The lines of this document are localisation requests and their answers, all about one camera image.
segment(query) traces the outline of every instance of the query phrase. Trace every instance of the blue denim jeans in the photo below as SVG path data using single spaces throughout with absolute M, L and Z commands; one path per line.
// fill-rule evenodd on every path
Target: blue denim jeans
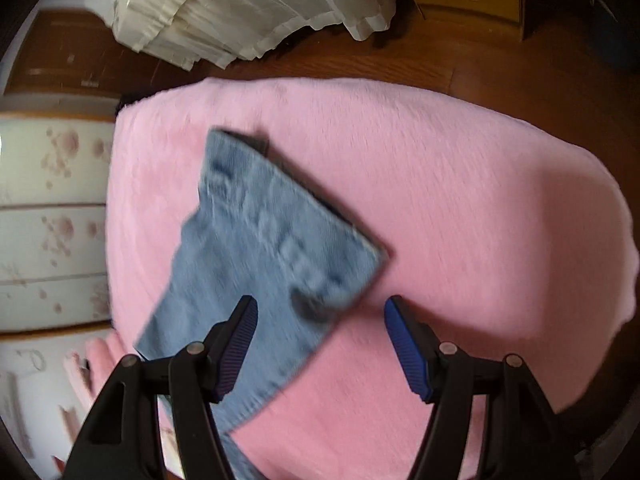
M 243 294 L 258 325 L 234 390 L 211 409 L 239 479 L 259 473 L 228 437 L 286 386 L 385 259 L 258 151 L 207 137 L 200 204 L 184 223 L 164 297 L 136 349 L 151 360 L 203 340 Z

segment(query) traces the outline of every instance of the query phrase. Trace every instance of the pink fleece surface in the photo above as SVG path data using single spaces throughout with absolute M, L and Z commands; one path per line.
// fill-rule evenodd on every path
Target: pink fleece surface
M 116 122 L 108 268 L 126 348 L 168 283 L 212 126 L 267 136 L 390 253 L 299 376 L 234 432 L 271 480 L 406 477 L 430 407 L 410 393 L 386 336 L 392 294 L 472 355 L 521 354 L 556 410 L 583 393 L 634 313 L 630 214 L 585 150 L 426 90 L 210 79 Z M 462 478 L 478 462 L 482 409 Z

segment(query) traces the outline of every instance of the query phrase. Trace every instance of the silver bolt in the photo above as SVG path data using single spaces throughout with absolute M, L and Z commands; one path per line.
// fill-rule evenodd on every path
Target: silver bolt
M 507 355 L 506 361 L 511 368 L 520 368 L 522 366 L 522 357 L 516 354 Z
M 187 352 L 191 355 L 198 355 L 204 350 L 204 345 L 200 341 L 194 341 L 187 346 Z
M 440 343 L 440 352 L 442 352 L 444 355 L 453 355 L 457 351 L 458 351 L 458 347 L 449 341 Z
M 122 366 L 129 368 L 138 362 L 138 356 L 133 354 L 127 354 L 122 358 Z

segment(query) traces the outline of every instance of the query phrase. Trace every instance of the white ruffled fabric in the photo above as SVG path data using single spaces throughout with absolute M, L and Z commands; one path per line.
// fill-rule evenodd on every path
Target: white ruffled fabric
M 356 40 L 386 30 L 396 0 L 115 0 L 113 33 L 136 52 L 190 70 L 255 59 L 299 28 L 343 23 Z

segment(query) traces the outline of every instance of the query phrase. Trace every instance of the pink bedspread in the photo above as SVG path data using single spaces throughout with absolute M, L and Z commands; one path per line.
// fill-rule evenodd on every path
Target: pink bedspread
M 426 90 L 210 79 L 127 107 L 116 123 L 108 267 L 129 349 L 168 283 L 212 126 L 269 137 L 390 253 L 303 372 L 235 431 L 271 480 L 406 477 L 430 407 L 386 336 L 392 294 L 470 354 L 519 352 L 555 409 L 583 393 L 634 313 L 630 214 L 585 150 Z M 477 403 L 463 478 L 478 462 L 481 417 Z

